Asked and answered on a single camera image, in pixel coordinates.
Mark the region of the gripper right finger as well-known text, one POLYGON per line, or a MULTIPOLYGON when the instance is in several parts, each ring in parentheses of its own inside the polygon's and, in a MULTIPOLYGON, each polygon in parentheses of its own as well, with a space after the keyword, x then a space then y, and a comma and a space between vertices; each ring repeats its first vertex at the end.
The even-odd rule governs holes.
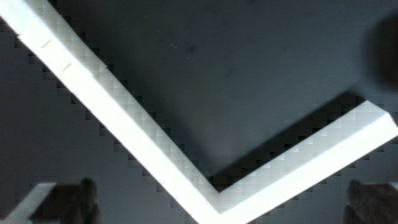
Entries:
POLYGON ((350 181, 345 224, 398 224, 398 189, 350 181))

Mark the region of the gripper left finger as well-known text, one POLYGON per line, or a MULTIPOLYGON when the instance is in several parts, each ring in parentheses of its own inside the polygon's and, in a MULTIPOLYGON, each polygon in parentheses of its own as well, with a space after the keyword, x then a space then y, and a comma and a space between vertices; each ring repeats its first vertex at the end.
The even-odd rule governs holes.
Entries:
POLYGON ((100 224, 92 179, 78 184, 39 183, 0 224, 100 224))

